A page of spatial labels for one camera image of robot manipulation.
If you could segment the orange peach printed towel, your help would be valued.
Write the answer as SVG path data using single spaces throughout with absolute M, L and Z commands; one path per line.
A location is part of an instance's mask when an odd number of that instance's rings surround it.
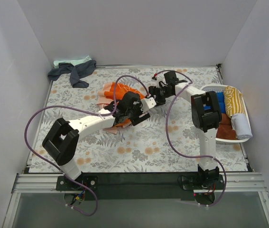
M 109 105 L 111 102 L 113 102 L 114 87 L 115 87 L 115 82 L 106 83 L 103 86 L 103 89 L 98 92 L 97 105 L 99 106 L 100 109 L 104 108 L 106 105 Z M 139 94 L 141 99 L 145 98 L 145 96 L 139 90 L 134 89 L 128 85 L 118 83 L 116 91 L 115 91 L 116 100 L 121 100 L 123 96 L 129 91 Z M 118 128 L 126 128 L 129 125 L 131 125 L 131 121 L 127 119 L 123 123 L 117 124 L 117 126 L 106 128 L 104 130 L 112 134 L 117 134 Z

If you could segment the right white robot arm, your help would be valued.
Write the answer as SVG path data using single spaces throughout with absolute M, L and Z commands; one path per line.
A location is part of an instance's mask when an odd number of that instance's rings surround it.
M 165 81 L 157 79 L 159 73 L 155 73 L 152 80 L 156 85 L 148 87 L 149 94 L 155 99 L 157 106 L 164 105 L 166 99 L 173 97 L 167 114 L 170 114 L 174 101 L 180 97 L 191 103 L 192 122 L 198 131 L 200 155 L 192 156 L 198 159 L 197 177 L 193 179 L 193 185 L 207 189 L 213 186 L 220 177 L 220 164 L 216 159 L 216 134 L 219 123 L 222 120 L 217 94 L 214 91 L 205 92 L 193 86 L 193 81 L 185 77 L 185 80 L 177 78 L 178 71 L 163 70 Z

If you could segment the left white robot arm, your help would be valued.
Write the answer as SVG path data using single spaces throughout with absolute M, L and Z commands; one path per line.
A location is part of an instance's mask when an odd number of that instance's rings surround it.
M 68 176 L 67 184 L 73 190 L 83 186 L 82 172 L 74 159 L 79 139 L 96 131 L 111 128 L 129 120 L 137 125 L 148 109 L 148 98 L 139 94 L 127 92 L 117 103 L 114 113 L 114 102 L 101 109 L 96 116 L 89 115 L 80 119 L 66 121 L 57 119 L 42 142 L 42 146 L 55 160 L 61 171 Z

